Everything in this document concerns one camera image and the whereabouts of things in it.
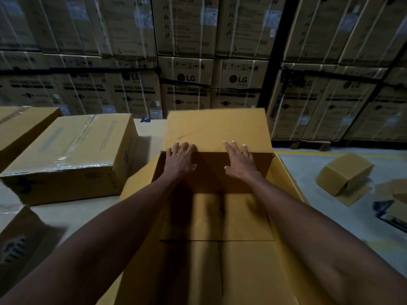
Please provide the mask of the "person's left hand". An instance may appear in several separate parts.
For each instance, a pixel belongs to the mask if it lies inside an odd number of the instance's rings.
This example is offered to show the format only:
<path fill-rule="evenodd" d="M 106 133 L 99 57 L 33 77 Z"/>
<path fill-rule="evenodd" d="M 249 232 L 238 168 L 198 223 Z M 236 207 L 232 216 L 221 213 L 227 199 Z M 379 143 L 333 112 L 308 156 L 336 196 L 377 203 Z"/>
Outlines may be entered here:
<path fill-rule="evenodd" d="M 174 143 L 172 146 L 172 156 L 170 159 L 165 160 L 164 171 L 160 176 L 160 180 L 167 184 L 178 184 L 190 172 L 190 163 L 192 162 L 192 155 L 197 150 L 195 144 L 189 145 L 189 155 L 180 154 L 179 142 Z"/>

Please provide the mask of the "person's right hand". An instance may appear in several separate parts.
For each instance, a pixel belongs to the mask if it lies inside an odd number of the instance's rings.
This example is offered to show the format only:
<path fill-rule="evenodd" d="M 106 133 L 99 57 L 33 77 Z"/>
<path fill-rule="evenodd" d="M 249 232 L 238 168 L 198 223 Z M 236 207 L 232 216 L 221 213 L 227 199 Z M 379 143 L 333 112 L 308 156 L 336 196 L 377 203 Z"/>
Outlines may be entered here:
<path fill-rule="evenodd" d="M 252 184 L 263 179 L 263 175 L 258 171 L 253 155 L 249 152 L 246 144 L 243 144 L 241 148 L 239 147 L 243 156 L 236 157 L 231 154 L 231 143 L 224 141 L 223 145 L 230 160 L 228 166 L 232 167 L 236 173 L 236 175 L 229 175 L 230 177 L 240 179 L 246 184 Z"/>

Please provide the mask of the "large cardboard box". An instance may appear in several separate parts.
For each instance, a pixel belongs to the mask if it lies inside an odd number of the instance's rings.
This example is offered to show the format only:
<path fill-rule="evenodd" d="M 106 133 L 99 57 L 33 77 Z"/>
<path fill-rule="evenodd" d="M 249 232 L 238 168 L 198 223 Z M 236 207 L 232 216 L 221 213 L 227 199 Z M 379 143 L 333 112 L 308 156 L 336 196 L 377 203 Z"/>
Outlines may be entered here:
<path fill-rule="evenodd" d="M 248 145 L 267 180 L 308 205 L 272 149 L 264 109 L 172 111 L 160 156 L 128 179 L 120 200 L 162 174 L 165 151 L 177 141 L 196 145 L 197 169 L 97 305 L 334 304 L 249 188 L 225 174 L 223 142 L 232 140 Z"/>

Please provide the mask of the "person's left forearm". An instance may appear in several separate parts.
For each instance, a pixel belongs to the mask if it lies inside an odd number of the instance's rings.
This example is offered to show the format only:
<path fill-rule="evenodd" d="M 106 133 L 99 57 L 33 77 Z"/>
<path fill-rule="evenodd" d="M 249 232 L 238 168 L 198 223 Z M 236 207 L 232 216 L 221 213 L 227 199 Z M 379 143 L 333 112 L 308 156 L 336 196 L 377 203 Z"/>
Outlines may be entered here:
<path fill-rule="evenodd" d="M 0 305 L 95 305 L 147 238 L 181 174 L 153 183 L 90 220 L 0 299 Z"/>

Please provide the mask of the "person's right forearm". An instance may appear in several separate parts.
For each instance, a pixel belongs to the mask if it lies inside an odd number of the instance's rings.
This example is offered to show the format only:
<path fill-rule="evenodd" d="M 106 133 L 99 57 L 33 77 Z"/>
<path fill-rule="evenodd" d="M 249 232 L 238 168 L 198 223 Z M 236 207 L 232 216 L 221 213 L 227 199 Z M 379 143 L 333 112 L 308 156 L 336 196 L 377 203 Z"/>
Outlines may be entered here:
<path fill-rule="evenodd" d="M 363 241 L 260 174 L 239 178 L 338 305 L 407 305 L 407 279 Z"/>

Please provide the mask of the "wooden pallet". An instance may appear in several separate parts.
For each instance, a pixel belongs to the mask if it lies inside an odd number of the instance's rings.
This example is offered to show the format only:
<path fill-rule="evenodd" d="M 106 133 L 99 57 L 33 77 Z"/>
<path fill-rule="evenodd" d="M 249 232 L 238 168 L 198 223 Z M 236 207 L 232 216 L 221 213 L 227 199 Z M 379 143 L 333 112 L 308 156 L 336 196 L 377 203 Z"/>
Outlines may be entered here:
<path fill-rule="evenodd" d="M 330 141 L 296 141 L 290 146 L 291 150 L 310 149 L 319 152 L 328 152 L 331 150 Z"/>

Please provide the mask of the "taped closed cardboard box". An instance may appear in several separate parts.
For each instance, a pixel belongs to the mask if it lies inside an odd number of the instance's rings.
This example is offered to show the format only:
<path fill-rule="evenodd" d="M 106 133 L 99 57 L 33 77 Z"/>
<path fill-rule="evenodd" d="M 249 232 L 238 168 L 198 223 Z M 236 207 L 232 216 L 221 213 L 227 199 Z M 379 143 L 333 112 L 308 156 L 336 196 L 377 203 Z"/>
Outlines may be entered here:
<path fill-rule="evenodd" d="M 137 141 L 132 114 L 58 117 L 0 179 L 28 206 L 120 195 Z"/>

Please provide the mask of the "small open cardboard box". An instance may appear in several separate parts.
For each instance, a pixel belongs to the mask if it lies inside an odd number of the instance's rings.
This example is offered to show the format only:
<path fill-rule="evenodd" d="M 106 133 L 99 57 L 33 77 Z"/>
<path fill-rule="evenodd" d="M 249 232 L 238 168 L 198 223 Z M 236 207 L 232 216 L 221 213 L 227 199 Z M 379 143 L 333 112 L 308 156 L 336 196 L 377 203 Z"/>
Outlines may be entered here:
<path fill-rule="evenodd" d="M 372 188 L 368 185 L 374 164 L 356 153 L 334 159 L 318 173 L 316 184 L 347 207 Z"/>

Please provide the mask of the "stack of large appliance cartons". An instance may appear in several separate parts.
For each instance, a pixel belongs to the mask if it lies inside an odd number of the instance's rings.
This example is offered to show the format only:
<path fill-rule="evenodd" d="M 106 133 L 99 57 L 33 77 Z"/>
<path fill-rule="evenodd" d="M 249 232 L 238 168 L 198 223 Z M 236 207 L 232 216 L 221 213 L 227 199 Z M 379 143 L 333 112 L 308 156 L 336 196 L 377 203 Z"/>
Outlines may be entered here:
<path fill-rule="evenodd" d="M 256 108 L 286 0 L 0 0 L 0 107 Z"/>
<path fill-rule="evenodd" d="M 407 0 L 298 0 L 272 141 L 407 143 Z"/>

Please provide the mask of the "plain closed cardboard box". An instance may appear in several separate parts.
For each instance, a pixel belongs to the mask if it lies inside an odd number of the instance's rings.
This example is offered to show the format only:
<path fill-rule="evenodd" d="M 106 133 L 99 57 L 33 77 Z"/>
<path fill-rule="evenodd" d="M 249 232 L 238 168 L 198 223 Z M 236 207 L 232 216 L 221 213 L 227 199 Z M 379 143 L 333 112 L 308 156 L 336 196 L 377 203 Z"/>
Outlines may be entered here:
<path fill-rule="evenodd" d="M 0 107 L 0 173 L 62 116 L 59 108 Z"/>

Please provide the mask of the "flattened cardboard pieces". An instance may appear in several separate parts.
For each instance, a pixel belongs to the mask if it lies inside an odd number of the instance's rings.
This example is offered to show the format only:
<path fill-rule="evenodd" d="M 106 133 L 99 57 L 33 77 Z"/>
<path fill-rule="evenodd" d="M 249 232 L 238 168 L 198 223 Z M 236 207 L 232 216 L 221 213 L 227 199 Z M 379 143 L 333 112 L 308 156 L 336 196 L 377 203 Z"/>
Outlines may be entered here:
<path fill-rule="evenodd" d="M 375 186 L 375 216 L 407 232 L 407 179 L 393 179 Z"/>

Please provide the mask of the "printed cardboard box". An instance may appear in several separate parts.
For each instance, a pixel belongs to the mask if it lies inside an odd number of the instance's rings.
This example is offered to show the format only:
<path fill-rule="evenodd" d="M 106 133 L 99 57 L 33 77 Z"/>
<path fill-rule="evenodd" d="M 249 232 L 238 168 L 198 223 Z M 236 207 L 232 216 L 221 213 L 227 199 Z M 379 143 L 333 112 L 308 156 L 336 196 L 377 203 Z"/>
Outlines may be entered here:
<path fill-rule="evenodd" d="M 66 230 L 27 206 L 0 205 L 0 298 L 49 256 Z"/>

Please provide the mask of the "black rack post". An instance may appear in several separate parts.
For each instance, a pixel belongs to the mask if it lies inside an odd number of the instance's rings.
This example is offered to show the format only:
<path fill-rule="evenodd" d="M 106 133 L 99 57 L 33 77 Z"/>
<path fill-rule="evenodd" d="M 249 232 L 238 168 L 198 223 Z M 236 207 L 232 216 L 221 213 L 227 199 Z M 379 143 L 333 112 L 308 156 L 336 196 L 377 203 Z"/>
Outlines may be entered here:
<path fill-rule="evenodd" d="M 279 23 L 274 45 L 269 58 L 267 71 L 263 80 L 262 90 L 257 102 L 257 108 L 267 110 L 276 83 L 278 71 L 284 58 L 284 50 L 294 21 L 300 0 L 286 0 Z"/>

